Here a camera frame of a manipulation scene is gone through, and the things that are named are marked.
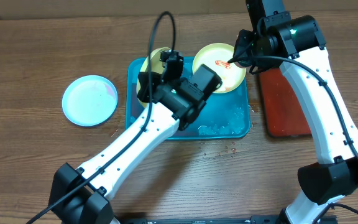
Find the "light blue plate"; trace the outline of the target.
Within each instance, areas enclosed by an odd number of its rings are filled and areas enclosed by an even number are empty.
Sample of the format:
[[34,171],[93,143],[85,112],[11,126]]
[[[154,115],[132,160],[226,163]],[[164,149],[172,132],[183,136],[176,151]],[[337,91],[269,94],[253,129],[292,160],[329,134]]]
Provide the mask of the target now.
[[82,127],[105,123],[118,106],[117,89],[100,75],[86,75],[68,85],[62,96],[62,111],[71,123]]

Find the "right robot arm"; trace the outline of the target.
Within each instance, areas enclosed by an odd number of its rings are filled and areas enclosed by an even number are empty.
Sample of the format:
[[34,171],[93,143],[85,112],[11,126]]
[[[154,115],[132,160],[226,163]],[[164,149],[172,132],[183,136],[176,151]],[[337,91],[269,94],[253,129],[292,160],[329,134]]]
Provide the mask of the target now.
[[278,68],[300,103],[317,161],[301,167],[301,192],[277,223],[324,223],[325,214],[358,189],[358,129],[329,63],[326,40],[315,18],[292,18],[282,1],[247,0],[252,30],[240,31],[232,62],[250,72]]

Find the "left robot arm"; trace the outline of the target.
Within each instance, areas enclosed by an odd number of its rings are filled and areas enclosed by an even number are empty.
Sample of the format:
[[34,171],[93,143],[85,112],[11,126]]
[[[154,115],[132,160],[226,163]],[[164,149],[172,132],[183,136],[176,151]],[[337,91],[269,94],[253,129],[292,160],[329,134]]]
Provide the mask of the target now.
[[110,201],[123,181],[155,147],[197,119],[222,80],[206,65],[185,78],[184,63],[177,51],[154,50],[138,74],[137,97],[146,104],[139,117],[92,159],[56,171],[48,209],[63,223],[114,223]]

